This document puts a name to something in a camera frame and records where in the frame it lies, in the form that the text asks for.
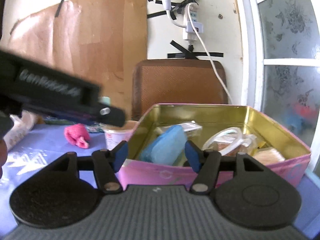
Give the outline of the person right hand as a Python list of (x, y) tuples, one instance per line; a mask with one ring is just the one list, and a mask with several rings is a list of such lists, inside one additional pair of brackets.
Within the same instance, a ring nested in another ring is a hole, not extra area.
[(7, 161), (8, 149), (5, 141), (3, 139), (0, 140), (0, 178), (2, 177), (3, 170), (2, 167)]

